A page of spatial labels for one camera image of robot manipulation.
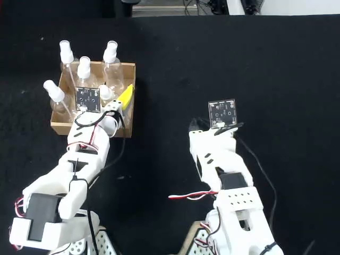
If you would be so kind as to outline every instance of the black table surface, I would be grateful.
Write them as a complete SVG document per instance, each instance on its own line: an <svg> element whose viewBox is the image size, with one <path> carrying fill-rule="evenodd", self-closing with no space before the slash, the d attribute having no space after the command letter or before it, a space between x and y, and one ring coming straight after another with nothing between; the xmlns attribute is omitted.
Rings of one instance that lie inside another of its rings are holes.
<svg viewBox="0 0 340 255"><path fill-rule="evenodd" d="M278 192L274 236L285 254L338 247L340 16L168 17L73 20L0 27L0 205L2 254L13 201L56 166L66 137L50 127L47 79L58 81L59 41L101 60L109 40L137 65L133 137L91 189L90 202L123 254L177 253L212 200L169 201L207 190L189 153L191 118L207 102L235 98L239 136ZM113 139L108 160L121 139ZM268 216L273 193L241 146ZM21 254L45 254L24 248Z"/></svg>

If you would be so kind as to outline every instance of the cardboard box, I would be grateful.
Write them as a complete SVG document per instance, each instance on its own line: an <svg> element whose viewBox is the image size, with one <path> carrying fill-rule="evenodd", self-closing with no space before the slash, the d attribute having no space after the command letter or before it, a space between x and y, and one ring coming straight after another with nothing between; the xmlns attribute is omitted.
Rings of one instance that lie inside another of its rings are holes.
<svg viewBox="0 0 340 255"><path fill-rule="evenodd" d="M123 65L123 73L124 73L124 85L127 87L130 84L133 84L135 88L135 64L134 63L122 63ZM103 73L101 69L101 62L91 61L91 72L97 77L100 84L103 82ZM59 80L59 87L63 90L67 88L65 79L63 75L61 75ZM131 99L129 107L126 109L126 112L130 116L130 123L126 127L125 137L130 138L132 135L132 122L133 122L133 107L134 107L134 94ZM58 116L56 113L52 112L51 115L51 127L52 129L59 135L68 135L71 129L72 123L59 122ZM117 130L115 137L123 137L123 130Z"/></svg>

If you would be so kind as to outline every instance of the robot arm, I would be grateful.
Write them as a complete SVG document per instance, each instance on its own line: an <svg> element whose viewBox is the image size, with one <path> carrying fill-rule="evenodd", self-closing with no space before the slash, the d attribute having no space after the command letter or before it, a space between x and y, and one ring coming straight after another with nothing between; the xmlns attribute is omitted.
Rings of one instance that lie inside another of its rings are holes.
<svg viewBox="0 0 340 255"><path fill-rule="evenodd" d="M122 115L121 102L111 102L102 112L109 110ZM67 152L58 165L23 190L25 217L13 219L10 243L54 250L90 235L87 212L80 207L86 200L88 183L93 183L105 166L110 137L121 126L118 114L113 112L96 125L83 126L102 115L90 112L79 115L67 137ZM97 233L99 217L93 211L91 221Z"/></svg>
<svg viewBox="0 0 340 255"><path fill-rule="evenodd" d="M234 101L212 102L209 106L210 123L225 126L230 120L230 126L218 135L217 129L204 131L199 125L189 132L190 153L201 181L217 192L214 210L206 217L212 234L202 243L223 255L283 255L268 226L252 176L236 153Z"/></svg>

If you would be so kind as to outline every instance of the black cloth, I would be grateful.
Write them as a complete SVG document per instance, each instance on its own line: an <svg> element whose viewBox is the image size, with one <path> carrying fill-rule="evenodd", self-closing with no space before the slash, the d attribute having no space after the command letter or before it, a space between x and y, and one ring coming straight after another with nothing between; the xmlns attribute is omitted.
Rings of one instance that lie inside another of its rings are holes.
<svg viewBox="0 0 340 255"><path fill-rule="evenodd" d="M1 251L13 201L56 166L66 137L49 127L43 82L58 81L59 41L101 60L106 43L137 64L133 137L91 189L91 207L123 254L177 253L213 201L170 201L208 190L189 153L188 126L207 102L235 98L239 136L278 192L274 236L285 254L338 247L340 16L205 16L83 20L0 28ZM108 161L121 146L113 139ZM241 146L268 216L273 193ZM25 248L21 254L45 254Z"/></svg>

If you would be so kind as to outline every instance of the circuit board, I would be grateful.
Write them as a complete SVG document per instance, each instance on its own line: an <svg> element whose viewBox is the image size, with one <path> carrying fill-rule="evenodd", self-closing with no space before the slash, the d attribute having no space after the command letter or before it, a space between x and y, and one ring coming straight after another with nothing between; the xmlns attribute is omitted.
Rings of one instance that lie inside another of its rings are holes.
<svg viewBox="0 0 340 255"><path fill-rule="evenodd" d="M99 89L75 88L76 109L86 106L88 112L100 113L100 94Z"/></svg>
<svg viewBox="0 0 340 255"><path fill-rule="evenodd" d="M235 100L220 100L209 102L210 127L224 128L237 124Z"/></svg>

